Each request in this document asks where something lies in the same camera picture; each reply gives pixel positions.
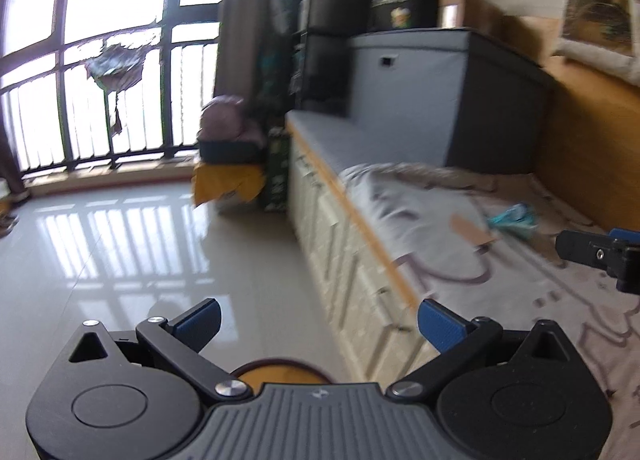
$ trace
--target blue gripper pad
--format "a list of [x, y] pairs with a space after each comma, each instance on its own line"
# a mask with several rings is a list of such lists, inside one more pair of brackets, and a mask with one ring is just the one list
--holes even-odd
[[612, 229], [609, 236], [617, 240], [626, 240], [630, 244], [640, 245], [640, 233], [626, 229]]
[[199, 352], [220, 331], [222, 310], [215, 299], [208, 299], [171, 323], [174, 325], [172, 335], [191, 350]]
[[425, 299], [418, 308], [418, 329], [437, 351], [450, 350], [475, 328], [469, 321], [443, 307], [433, 299]]

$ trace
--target logo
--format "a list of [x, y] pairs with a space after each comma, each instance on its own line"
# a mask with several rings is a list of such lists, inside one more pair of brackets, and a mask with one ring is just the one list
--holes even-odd
[[329, 392], [324, 388], [318, 388], [317, 390], [313, 390], [311, 392], [311, 396], [313, 398], [317, 398], [318, 400], [323, 400], [329, 396]]

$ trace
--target tiled floor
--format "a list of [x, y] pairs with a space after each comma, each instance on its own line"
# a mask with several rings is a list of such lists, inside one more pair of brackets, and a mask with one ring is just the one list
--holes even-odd
[[88, 318], [132, 329], [216, 297], [223, 327], [202, 351], [233, 370], [265, 357], [347, 373], [284, 216], [193, 209], [187, 183], [35, 199], [0, 240], [0, 458], [32, 460], [31, 395]]

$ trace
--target wooden bed frame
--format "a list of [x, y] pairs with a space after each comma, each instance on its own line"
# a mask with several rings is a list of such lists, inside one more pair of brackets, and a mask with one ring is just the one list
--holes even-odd
[[538, 147], [536, 175], [603, 229], [640, 231], [640, 88], [551, 56], [559, 20], [508, 18], [505, 41], [559, 83]]

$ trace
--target black storage bin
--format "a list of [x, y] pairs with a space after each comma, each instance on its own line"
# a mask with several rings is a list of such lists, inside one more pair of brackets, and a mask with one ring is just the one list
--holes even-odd
[[438, 26], [438, 0], [372, 0], [371, 15], [373, 32], [434, 28]]
[[311, 0], [310, 32], [354, 36], [365, 31], [369, 20], [369, 0]]
[[315, 34], [308, 34], [305, 38], [305, 72], [302, 79], [305, 99], [344, 101], [351, 70], [349, 39]]
[[201, 140], [198, 149], [206, 164], [258, 164], [264, 160], [264, 151], [252, 142]]

